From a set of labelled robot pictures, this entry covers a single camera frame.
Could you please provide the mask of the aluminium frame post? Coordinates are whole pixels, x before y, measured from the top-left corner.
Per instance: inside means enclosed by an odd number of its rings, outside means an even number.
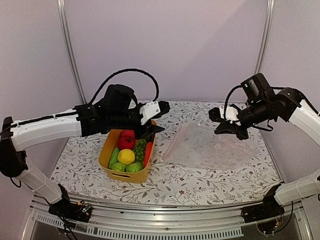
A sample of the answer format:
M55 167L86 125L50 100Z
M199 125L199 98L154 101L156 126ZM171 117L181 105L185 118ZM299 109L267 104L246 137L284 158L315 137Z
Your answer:
M73 50L73 45L72 45L72 39L71 39L71 34L69 30L69 25L68 25L68 18L67 18L67 11L66 11L66 3L64 0L57 0L57 10L58 10L58 15L59 15L59 20L60 20L60 25L61 25L61 31L62 31L62 36L64 40L64 45L70 65L70 70L73 76L75 88L79 97L79 100L82 104L87 103L87 99L85 96L85 92L83 89L83 85L81 82L74 50Z
M254 68L254 73L257 74L262 71L264 59L266 56L269 37L271 33L273 15L275 10L275 0L268 0L266 5L265 19L262 31L262 38L260 42L260 47L258 51L257 61Z

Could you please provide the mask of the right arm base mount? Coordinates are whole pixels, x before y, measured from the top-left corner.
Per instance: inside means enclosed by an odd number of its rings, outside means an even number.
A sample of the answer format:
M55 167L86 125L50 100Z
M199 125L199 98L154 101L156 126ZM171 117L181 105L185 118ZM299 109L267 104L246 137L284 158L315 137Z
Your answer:
M259 223L258 230L264 235L274 234L280 226L285 210L275 199L276 190L280 184L272 186L263 197L260 204L246 206L241 209L241 217L245 223L267 220L279 217L279 220L273 220L271 223Z

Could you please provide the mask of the green toy cucumber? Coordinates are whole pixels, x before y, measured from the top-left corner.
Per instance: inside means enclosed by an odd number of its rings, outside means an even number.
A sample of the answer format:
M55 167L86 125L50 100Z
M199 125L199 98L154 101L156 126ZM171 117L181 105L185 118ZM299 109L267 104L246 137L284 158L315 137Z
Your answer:
M109 159L109 164L108 164L109 169L112 169L113 164L118 162L119 152L120 152L119 148L115 147Z

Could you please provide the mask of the red toy tomato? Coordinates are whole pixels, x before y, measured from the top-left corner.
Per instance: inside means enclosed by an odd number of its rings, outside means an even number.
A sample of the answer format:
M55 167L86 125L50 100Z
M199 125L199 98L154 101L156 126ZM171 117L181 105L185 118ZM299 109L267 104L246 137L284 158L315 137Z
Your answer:
M133 130L123 130L119 135L117 147L120 150L133 150L136 142L135 132Z

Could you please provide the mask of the green toy grapes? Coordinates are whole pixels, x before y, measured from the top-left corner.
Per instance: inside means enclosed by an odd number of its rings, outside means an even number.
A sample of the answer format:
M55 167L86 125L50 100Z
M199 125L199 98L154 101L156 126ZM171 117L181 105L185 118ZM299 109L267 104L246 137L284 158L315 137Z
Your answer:
M135 162L144 161L146 146L147 141L145 139L141 139L135 144L132 150L135 154Z

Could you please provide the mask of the clear zip top bag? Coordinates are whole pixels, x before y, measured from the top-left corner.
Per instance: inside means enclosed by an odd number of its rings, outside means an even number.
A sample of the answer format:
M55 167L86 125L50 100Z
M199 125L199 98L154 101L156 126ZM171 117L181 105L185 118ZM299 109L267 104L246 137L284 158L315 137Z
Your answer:
M254 140L239 140L231 134L217 135L209 126L184 123L162 159L194 169L237 170L259 152L260 147Z

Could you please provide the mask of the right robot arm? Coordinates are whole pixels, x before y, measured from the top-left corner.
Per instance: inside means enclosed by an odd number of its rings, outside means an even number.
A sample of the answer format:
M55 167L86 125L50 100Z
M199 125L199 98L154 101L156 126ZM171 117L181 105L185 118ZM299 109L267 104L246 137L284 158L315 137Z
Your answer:
M215 134L234 134L239 140L248 139L248 128L257 128L259 123L277 121L281 118L303 132L316 145L320 143L320 115L307 97L290 87L253 89L244 87L248 104L244 109L225 103L211 109L209 119L219 125ZM320 172L315 172L289 183L273 186L263 197L258 213L269 218L279 206L305 199L320 193Z

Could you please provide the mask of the left aluminium frame post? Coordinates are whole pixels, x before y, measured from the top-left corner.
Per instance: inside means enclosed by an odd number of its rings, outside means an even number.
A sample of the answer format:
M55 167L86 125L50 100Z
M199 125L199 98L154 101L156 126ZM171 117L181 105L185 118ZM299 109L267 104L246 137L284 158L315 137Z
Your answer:
M83 89L83 85L81 82L74 50L73 50L73 45L72 45L72 39L71 39L71 34L69 30L69 25L68 25L68 18L67 18L67 11L66 11L66 3L64 0L57 0L57 10L58 10L58 15L59 15L59 20L60 20L60 25L61 25L61 31L62 31L62 36L64 40L64 45L70 65L70 70L73 76L75 88L79 97L79 100L82 104L87 103L87 99L85 96L85 92Z

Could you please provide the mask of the yellow plastic basket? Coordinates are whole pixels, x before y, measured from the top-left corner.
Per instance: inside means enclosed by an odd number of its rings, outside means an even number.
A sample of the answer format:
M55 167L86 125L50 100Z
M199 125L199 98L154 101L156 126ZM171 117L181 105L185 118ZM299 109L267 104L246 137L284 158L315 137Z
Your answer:
M104 145L102 147L102 150L100 152L98 162L102 166L102 168L105 170L107 175L114 180L124 181L124 182L130 182L135 184L143 183L147 180L148 174L149 174L149 168L150 168L150 161L153 155L153 149L155 145L155 138L156 135L154 135L153 138L153 146L152 146L152 152L148 161L148 164L146 167L143 167L143 170L139 172L119 172L109 169L109 161L111 154L114 150L114 148L118 147L118 140L120 137L120 133L122 130L119 129L113 129L108 134Z

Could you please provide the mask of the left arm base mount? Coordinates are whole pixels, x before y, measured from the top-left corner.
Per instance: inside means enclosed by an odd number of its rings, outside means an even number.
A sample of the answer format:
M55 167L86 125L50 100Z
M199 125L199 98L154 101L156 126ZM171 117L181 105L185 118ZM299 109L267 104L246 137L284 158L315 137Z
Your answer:
M58 186L62 193L62 199L57 203L50 203L48 212L61 218L88 223L93 210L92 205L85 203L84 200L72 203L67 190L61 184L58 184Z

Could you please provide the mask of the green toy lime right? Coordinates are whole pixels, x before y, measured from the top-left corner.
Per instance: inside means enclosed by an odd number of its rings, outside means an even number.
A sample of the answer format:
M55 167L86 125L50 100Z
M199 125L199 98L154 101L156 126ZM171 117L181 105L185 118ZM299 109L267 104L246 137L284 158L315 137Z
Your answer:
M127 173L137 173L144 169L144 164L142 162L134 162L128 165L125 169Z

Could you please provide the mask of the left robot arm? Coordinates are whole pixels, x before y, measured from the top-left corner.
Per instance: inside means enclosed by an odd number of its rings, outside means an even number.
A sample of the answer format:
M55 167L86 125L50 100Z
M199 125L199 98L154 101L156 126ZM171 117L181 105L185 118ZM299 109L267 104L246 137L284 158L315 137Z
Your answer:
M68 194L33 165L26 149L63 138L106 134L111 130L133 130L136 137L145 138L164 130L153 125L152 120L168 113L169 109L166 101L139 103L134 108L107 107L97 102L23 121L6 117L0 133L0 172L23 182L53 204L63 217L70 217L75 210Z

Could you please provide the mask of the yellow toy lemon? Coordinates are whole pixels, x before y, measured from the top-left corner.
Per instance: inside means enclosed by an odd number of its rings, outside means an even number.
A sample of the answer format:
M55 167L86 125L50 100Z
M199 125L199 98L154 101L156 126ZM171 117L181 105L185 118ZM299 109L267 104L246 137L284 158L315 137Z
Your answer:
M118 162L127 166L134 163L135 158L135 153L131 149L122 149L117 155Z

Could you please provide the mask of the green toy lettuce leaf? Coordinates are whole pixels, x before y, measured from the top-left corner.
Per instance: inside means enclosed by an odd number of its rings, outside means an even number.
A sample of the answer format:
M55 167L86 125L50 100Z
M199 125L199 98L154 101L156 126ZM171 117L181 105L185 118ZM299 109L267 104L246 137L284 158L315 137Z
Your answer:
M148 142L153 142L154 140L154 134L153 133L144 133L139 140L145 140L147 143Z

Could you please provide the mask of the front aluminium rail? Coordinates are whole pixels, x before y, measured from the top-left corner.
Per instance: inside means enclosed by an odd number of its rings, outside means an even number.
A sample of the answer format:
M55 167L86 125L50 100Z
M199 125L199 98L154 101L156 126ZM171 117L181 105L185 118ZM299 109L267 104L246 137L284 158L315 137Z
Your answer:
M310 224L300 202L285 206L279 231L264 234L275 218L245 222L242 203L205 206L164 206L127 203L71 194L73 202L92 205L89 222L63 222L48 212L35 195L22 229L23 240L312 240Z

